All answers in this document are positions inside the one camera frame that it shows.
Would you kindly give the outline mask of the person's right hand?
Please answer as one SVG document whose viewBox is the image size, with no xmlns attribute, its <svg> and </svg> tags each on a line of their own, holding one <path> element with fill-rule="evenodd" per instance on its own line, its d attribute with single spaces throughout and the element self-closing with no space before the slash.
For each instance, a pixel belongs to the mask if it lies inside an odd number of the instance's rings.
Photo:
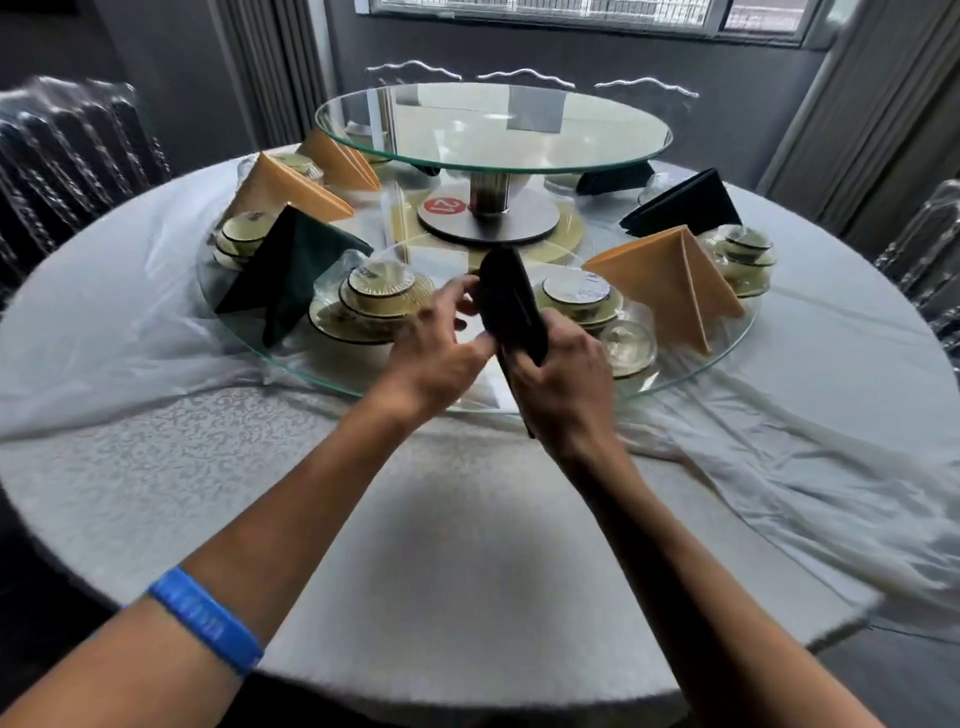
<svg viewBox="0 0 960 728">
<path fill-rule="evenodd" d="M 556 310 L 542 312 L 549 349 L 542 383 L 512 392 L 520 413 L 546 453 L 558 463 L 623 458 L 615 431 L 614 381 L 603 347 Z"/>
</svg>

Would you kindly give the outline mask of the person's left hand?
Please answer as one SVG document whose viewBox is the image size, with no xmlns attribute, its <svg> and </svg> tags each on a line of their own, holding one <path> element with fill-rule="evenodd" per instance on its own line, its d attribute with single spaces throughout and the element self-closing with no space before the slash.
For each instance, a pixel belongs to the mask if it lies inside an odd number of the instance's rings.
<svg viewBox="0 0 960 728">
<path fill-rule="evenodd" d="M 409 317 L 393 340 L 385 369 L 367 392 L 415 430 L 447 410 L 482 370 L 457 370 L 449 349 L 461 328 L 460 314 L 478 314 L 479 278 L 465 274 L 436 290 Z"/>
</svg>

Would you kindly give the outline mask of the dark green cloth napkin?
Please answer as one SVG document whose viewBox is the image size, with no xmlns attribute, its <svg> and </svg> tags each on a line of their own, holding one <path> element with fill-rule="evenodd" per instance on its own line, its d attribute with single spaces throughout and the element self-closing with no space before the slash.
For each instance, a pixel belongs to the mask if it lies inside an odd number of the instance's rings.
<svg viewBox="0 0 960 728">
<path fill-rule="evenodd" d="M 477 302 L 485 330 L 496 341 L 496 360 L 508 383 L 508 354 L 519 350 L 542 366 L 549 350 L 548 332 L 520 254 L 512 247 L 497 247 L 484 256 L 477 273 Z"/>
<path fill-rule="evenodd" d="M 649 237 L 678 227 L 699 236 L 724 225 L 743 222 L 719 171 L 708 168 L 670 187 L 628 213 L 620 228 L 636 237 Z"/>
<path fill-rule="evenodd" d="M 266 348 L 276 346 L 306 315 L 315 281 L 347 251 L 370 257 L 375 249 L 288 204 L 214 311 L 224 315 L 265 310 L 261 341 Z"/>
<path fill-rule="evenodd" d="M 648 161 L 582 173 L 575 186 L 578 196 L 599 196 L 634 188 L 645 188 L 656 174 Z"/>
</svg>

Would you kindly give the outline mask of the person's right forearm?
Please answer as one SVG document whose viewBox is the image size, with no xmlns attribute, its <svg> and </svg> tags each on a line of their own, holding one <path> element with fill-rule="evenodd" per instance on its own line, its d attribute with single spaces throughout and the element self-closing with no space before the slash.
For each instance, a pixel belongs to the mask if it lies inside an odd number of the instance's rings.
<svg viewBox="0 0 960 728">
<path fill-rule="evenodd" d="M 647 486 L 610 432 L 551 452 L 601 528 L 700 728 L 886 728 Z"/>
</svg>

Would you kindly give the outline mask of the plastic-wrapped tableware set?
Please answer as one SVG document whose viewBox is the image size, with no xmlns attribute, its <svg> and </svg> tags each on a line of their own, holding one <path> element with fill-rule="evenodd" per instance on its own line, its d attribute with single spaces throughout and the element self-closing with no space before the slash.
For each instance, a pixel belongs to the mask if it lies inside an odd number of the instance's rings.
<svg viewBox="0 0 960 728">
<path fill-rule="evenodd" d="M 760 297 L 769 290 L 777 256 L 764 233 L 739 224 L 722 224 L 697 239 L 739 299 Z"/>
<path fill-rule="evenodd" d="M 556 310 L 588 333 L 617 320 L 624 297 L 604 277 L 576 268 L 558 268 L 534 286 L 540 310 Z"/>
<path fill-rule="evenodd" d="M 307 317 L 335 341 L 387 345 L 434 290 L 431 278 L 408 263 L 349 249 L 315 279 Z"/>
<path fill-rule="evenodd" d="M 243 270 L 269 235 L 277 217 L 269 212 L 247 211 L 225 220 L 214 234 L 214 261 L 230 271 Z"/>
<path fill-rule="evenodd" d="M 308 156 L 294 151 L 272 151 L 268 154 L 268 157 L 306 177 L 313 183 L 320 186 L 324 185 L 325 174 L 323 170 Z"/>
</svg>

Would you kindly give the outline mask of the plastic-wrapped glass cup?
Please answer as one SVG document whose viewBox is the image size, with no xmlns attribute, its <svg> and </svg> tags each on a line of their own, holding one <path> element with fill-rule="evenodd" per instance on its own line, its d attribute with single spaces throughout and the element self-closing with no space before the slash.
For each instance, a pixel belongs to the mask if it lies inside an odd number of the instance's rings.
<svg viewBox="0 0 960 728">
<path fill-rule="evenodd" d="M 645 372 L 658 356 L 653 329 L 639 321 L 612 321 L 601 329 L 599 342 L 616 381 Z"/>
</svg>

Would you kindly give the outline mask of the large glass turntable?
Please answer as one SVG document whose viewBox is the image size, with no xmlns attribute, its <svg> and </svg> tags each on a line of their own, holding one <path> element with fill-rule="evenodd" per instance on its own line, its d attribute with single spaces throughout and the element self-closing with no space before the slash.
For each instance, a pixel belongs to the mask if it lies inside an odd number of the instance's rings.
<svg viewBox="0 0 960 728">
<path fill-rule="evenodd" d="M 235 339 L 296 382 L 344 395 L 361 396 L 383 370 L 392 334 L 402 313 L 428 293 L 462 274 L 478 274 L 486 249 L 469 249 L 423 232 L 414 235 L 414 202 L 423 191 L 397 191 L 391 208 L 394 245 L 367 256 L 340 253 L 307 275 L 299 287 L 308 308 L 284 338 L 266 346 L 265 306 L 226 310 L 223 300 L 246 270 L 210 241 L 198 253 L 199 289 Z M 618 397 L 629 401 L 696 378 L 725 358 L 748 334 L 761 310 L 760 297 L 707 306 L 707 293 L 692 292 L 698 305 L 705 349 L 690 346 L 668 323 L 678 312 L 652 308 L 625 295 L 608 278 L 583 272 L 575 252 L 584 235 L 583 220 L 571 204 L 559 206 L 559 228 L 546 240 L 518 251 L 539 310 L 557 310 L 601 341 Z"/>
</svg>

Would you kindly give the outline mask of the steel turntable stand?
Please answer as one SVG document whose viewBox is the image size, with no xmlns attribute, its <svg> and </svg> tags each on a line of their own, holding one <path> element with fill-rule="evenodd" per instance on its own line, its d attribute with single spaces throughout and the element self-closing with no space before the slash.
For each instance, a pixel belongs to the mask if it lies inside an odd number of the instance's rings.
<svg viewBox="0 0 960 728">
<path fill-rule="evenodd" d="M 540 242 L 557 230 L 561 212 L 548 194 L 526 188 L 528 179 L 503 172 L 462 172 L 453 180 L 444 180 L 417 204 L 417 220 L 427 233 L 468 248 Z M 452 216 L 423 213 L 423 202 L 434 196 L 461 198 L 467 210 Z"/>
</svg>

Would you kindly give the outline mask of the yellow round turntable base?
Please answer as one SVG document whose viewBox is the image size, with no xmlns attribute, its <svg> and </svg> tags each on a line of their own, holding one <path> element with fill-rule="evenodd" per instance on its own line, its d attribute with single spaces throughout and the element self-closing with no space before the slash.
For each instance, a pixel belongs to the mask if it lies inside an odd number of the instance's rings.
<svg viewBox="0 0 960 728">
<path fill-rule="evenodd" d="M 430 189 L 397 189 L 389 212 L 386 213 L 387 231 L 395 244 L 405 246 L 413 255 L 428 249 L 435 250 L 446 255 L 450 262 L 462 263 L 467 272 L 474 272 L 486 254 L 494 248 L 475 249 L 450 243 L 427 232 L 418 220 L 416 206 L 440 184 Z M 581 251 L 592 247 L 583 217 L 575 210 L 571 201 L 561 200 L 541 189 L 532 190 L 548 194 L 558 204 L 559 225 L 553 233 L 539 242 L 512 248 L 516 249 L 525 264 L 530 266 L 577 263 L 580 261 Z"/>
</svg>

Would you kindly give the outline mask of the orange folded cloth napkin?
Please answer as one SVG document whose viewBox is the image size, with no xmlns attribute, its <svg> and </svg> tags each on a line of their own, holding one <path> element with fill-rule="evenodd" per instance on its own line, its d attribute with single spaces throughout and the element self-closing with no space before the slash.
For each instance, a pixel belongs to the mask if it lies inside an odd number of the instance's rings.
<svg viewBox="0 0 960 728">
<path fill-rule="evenodd" d="M 261 151 L 222 213 L 219 223 L 225 223 L 242 213 L 278 216 L 288 206 L 323 223 L 347 220 L 355 215 L 351 205 L 322 184 Z"/>
<path fill-rule="evenodd" d="M 359 151 L 319 128 L 312 129 L 295 152 L 316 164 L 329 186 L 370 193 L 381 189 L 379 177 Z"/>
<path fill-rule="evenodd" d="M 746 315 L 732 286 L 685 225 L 596 254 L 582 269 L 651 310 L 657 343 L 664 347 L 686 346 L 709 355 L 707 325 Z"/>
</svg>

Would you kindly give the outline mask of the small raised glass turntable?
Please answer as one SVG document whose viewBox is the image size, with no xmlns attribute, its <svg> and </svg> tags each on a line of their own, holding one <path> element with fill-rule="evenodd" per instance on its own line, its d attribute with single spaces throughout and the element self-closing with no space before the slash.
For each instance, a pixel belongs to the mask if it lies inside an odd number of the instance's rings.
<svg viewBox="0 0 960 728">
<path fill-rule="evenodd" d="M 315 113 L 331 139 L 418 166 L 509 174 L 584 173 L 646 162 L 674 140 L 647 111 L 573 91 L 490 82 L 372 87 Z"/>
</svg>

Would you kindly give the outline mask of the clear plastic table cover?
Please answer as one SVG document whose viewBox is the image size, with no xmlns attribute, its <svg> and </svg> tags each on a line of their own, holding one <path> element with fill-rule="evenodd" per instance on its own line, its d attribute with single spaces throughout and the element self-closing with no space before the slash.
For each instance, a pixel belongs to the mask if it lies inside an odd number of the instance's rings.
<svg viewBox="0 0 960 728">
<path fill-rule="evenodd" d="M 194 259 L 234 168 L 208 167 L 91 224 L 0 320 L 0 442 L 48 466 L 9 499 L 102 599 L 139 595 L 203 516 L 186 471 L 229 435 L 244 475 L 282 414 L 329 425 L 347 395 L 296 383 L 212 319 Z M 828 232 L 734 185 L 779 272 L 757 322 L 713 369 L 625 405 L 638 455 L 686 455 L 751 528 L 860 607 L 960 635 L 960 391 L 917 310 Z"/>
</svg>

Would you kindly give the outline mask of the blue rubber wristband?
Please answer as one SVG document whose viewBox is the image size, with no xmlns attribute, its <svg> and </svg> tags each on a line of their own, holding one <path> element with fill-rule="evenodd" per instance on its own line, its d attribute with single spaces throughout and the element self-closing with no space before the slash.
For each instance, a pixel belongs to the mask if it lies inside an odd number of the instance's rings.
<svg viewBox="0 0 960 728">
<path fill-rule="evenodd" d="M 181 567 L 158 577 L 146 595 L 234 674 L 246 678 L 258 666 L 265 652 L 258 638 Z"/>
</svg>

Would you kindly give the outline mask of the plastic-covered dark chair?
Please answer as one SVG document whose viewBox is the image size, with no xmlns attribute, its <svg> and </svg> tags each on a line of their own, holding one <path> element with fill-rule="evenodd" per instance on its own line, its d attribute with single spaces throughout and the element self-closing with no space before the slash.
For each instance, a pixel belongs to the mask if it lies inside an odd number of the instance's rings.
<svg viewBox="0 0 960 728">
<path fill-rule="evenodd" d="M 0 89 L 0 317 L 67 240 L 173 178 L 131 84 L 36 76 Z"/>
<path fill-rule="evenodd" d="M 929 327 L 960 385 L 960 178 L 939 183 L 872 264 Z"/>
</svg>

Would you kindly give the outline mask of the window with white frame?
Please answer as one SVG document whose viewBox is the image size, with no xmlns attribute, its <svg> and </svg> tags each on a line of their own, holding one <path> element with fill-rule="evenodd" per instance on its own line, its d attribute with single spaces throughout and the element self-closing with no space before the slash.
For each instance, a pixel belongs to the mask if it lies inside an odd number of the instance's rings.
<svg viewBox="0 0 960 728">
<path fill-rule="evenodd" d="M 410 16 L 799 44 L 824 0 L 353 0 L 358 15 Z"/>
</svg>

